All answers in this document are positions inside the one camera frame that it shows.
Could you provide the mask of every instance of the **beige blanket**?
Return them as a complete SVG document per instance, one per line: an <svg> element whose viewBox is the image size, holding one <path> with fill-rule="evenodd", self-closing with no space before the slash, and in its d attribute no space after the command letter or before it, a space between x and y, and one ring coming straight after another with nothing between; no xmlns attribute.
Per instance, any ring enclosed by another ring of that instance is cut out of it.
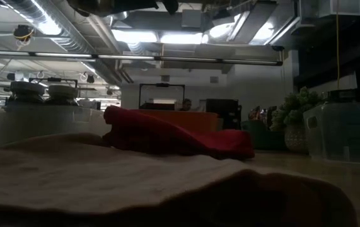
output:
<svg viewBox="0 0 360 227"><path fill-rule="evenodd" d="M0 224L61 222L357 226L340 189L240 161L121 151L91 134L38 137L1 148Z"/></svg>

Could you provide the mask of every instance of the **clear plastic container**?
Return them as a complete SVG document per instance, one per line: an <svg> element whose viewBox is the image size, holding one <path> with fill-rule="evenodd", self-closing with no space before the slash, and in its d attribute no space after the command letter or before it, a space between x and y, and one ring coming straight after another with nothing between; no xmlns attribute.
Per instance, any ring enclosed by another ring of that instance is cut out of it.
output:
<svg viewBox="0 0 360 227"><path fill-rule="evenodd" d="M329 103L304 113L310 156L360 163L360 103Z"/></svg>
<svg viewBox="0 0 360 227"><path fill-rule="evenodd" d="M0 107L0 146L22 139L51 134L90 132L103 136L110 131L104 112L82 107L11 105Z"/></svg>

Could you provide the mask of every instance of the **floor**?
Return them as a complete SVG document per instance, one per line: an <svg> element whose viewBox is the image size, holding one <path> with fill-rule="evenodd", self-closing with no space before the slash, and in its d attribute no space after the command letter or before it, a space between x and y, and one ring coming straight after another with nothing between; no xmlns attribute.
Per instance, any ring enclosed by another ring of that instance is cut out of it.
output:
<svg viewBox="0 0 360 227"><path fill-rule="evenodd" d="M360 164L313 161L309 156L300 154L260 152L249 164L298 172L340 187L355 205L360 226Z"/></svg>

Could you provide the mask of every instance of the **red cloth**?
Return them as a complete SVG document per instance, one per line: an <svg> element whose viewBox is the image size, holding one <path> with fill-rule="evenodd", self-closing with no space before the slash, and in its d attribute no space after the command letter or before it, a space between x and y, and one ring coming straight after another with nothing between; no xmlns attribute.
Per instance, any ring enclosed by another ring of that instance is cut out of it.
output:
<svg viewBox="0 0 360 227"><path fill-rule="evenodd" d="M119 107L104 113L111 132L103 136L109 145L152 154L206 154L217 159L254 157L249 133L238 130L195 133L169 122Z"/></svg>

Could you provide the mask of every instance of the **person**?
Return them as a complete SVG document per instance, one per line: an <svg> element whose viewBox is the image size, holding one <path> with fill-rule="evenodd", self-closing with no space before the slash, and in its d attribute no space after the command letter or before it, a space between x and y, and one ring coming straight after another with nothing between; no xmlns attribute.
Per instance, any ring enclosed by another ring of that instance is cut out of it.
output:
<svg viewBox="0 0 360 227"><path fill-rule="evenodd" d="M191 106L192 106L191 100L186 98L182 102L182 108L180 109L180 111L189 111L191 109Z"/></svg>

